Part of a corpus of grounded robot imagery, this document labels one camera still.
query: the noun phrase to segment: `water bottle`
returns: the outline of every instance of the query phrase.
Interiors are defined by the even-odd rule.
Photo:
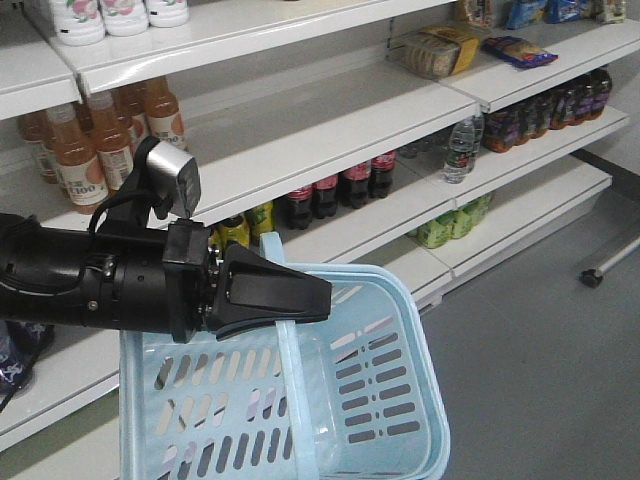
[[[475,127],[473,117],[458,122],[449,137],[449,152],[444,163],[444,180],[460,183],[467,175],[469,158],[473,152]]]

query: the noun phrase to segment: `light blue shopping basket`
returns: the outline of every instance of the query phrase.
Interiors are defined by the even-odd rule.
[[[262,254],[284,263],[277,234]],[[333,285],[328,320],[217,341],[123,332],[123,480],[439,479],[449,428],[420,317],[389,272],[287,264]]]

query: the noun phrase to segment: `red label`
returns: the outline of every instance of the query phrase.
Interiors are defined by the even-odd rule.
[[[306,200],[311,197],[313,193],[313,187],[311,185],[305,185],[304,187],[297,188],[293,192],[287,193],[287,197],[292,200]]]
[[[375,170],[382,170],[386,172],[387,170],[391,170],[396,165],[396,151],[391,150],[390,152],[383,153],[382,155],[378,155],[376,158],[371,160],[371,167]]]
[[[333,175],[328,176],[327,178],[323,178],[322,180],[318,180],[313,184],[313,188],[316,190],[330,190],[334,188],[338,184],[338,174],[334,173]]]
[[[344,172],[342,172],[344,178],[347,180],[366,180],[371,175],[371,160],[367,160],[366,162],[359,163],[351,168],[348,168]]]

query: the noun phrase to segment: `blue snack bag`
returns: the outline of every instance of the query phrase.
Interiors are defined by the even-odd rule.
[[[523,38],[511,36],[487,38],[482,48],[518,68],[539,67],[558,58],[558,55],[549,53]]]
[[[547,6],[547,0],[514,0],[507,21],[509,30],[528,27],[540,23]]]

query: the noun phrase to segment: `gray floor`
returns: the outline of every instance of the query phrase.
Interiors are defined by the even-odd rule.
[[[609,190],[423,315],[451,427],[444,480],[640,478],[640,251],[595,290],[577,280],[639,219]]]

